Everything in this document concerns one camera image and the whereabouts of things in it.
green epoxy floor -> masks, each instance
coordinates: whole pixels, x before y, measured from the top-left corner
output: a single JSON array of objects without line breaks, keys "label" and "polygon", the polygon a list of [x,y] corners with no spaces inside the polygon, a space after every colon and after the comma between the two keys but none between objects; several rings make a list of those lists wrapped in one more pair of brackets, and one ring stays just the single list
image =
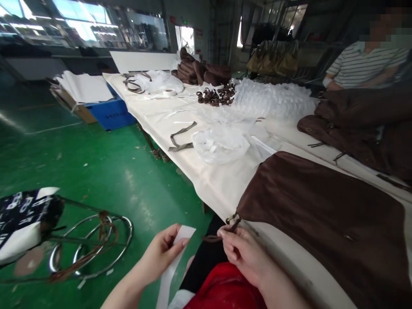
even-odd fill
[{"label": "green epoxy floor", "polygon": [[[154,159],[136,126],[108,133],[99,124],[79,124],[31,134],[79,121],[55,105],[47,85],[27,89],[9,84],[0,89],[0,94],[0,196],[47,186],[60,187],[59,194],[125,215],[135,226],[132,243],[112,274],[88,280],[80,290],[77,280],[52,285],[0,285],[0,308],[99,308],[116,283],[139,260],[154,235],[179,222],[197,231],[173,278],[172,297],[212,217],[211,211],[203,214],[190,181],[180,175],[172,162],[165,164]],[[85,210],[66,207],[59,226],[72,226],[88,215],[91,213]],[[80,229],[79,235],[88,232],[94,223]],[[67,266],[76,247],[64,248],[62,265]],[[97,257],[89,271],[107,265],[118,253],[116,250]],[[47,258],[36,275],[47,274]],[[14,267],[0,270],[0,278],[12,278]],[[146,289],[141,308],[155,307],[158,288],[159,281]]]}]

chrome stool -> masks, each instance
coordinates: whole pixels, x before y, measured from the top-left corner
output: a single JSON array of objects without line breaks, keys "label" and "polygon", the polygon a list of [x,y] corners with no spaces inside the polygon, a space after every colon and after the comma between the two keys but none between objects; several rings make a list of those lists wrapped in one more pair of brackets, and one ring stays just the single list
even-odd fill
[{"label": "chrome stool", "polygon": [[[56,242],[48,262],[50,277],[0,280],[0,284],[91,279],[111,269],[126,252],[133,237],[133,224],[128,218],[56,195],[58,190],[59,188],[53,187],[42,188],[19,192],[0,199],[0,268],[16,262],[27,251],[41,245],[44,241]],[[57,235],[54,232],[62,229],[56,228],[56,226],[66,205],[87,209],[97,212],[97,214],[81,220],[65,234]],[[84,238],[70,236],[70,233],[81,224],[96,218],[100,220],[100,223]],[[125,242],[118,241],[116,221],[123,222],[126,227],[127,240]],[[91,237],[98,230],[98,240],[92,240]],[[110,239],[113,232],[116,234],[114,241]],[[64,242],[79,245],[73,256],[73,264],[61,270],[59,266],[60,253]],[[91,245],[94,248],[85,256],[79,257],[85,245]],[[80,271],[98,254],[102,254],[112,246],[120,247],[121,252],[108,266],[92,274],[83,274]]]}]

red clothing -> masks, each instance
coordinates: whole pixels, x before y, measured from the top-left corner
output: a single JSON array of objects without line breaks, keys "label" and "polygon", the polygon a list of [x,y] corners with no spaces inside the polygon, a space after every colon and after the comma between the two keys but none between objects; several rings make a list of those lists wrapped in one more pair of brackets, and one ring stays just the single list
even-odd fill
[{"label": "red clothing", "polygon": [[229,262],[217,264],[185,309],[267,309],[259,290]]}]

stack of paper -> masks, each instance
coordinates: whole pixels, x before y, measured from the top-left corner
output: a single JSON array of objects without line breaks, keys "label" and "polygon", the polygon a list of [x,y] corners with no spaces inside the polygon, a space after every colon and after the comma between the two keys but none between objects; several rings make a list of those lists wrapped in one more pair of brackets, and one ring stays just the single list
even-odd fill
[{"label": "stack of paper", "polygon": [[97,103],[113,98],[102,76],[75,75],[70,71],[64,71],[62,77],[57,77],[57,80],[78,103]]}]

blue plastic crate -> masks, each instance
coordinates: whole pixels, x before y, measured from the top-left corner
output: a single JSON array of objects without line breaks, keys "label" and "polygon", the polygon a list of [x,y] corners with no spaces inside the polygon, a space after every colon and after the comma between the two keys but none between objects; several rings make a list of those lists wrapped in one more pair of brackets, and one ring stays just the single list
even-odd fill
[{"label": "blue plastic crate", "polygon": [[136,119],[127,111],[126,103],[110,87],[115,96],[113,100],[85,104],[89,112],[106,131],[112,131],[136,123]]}]

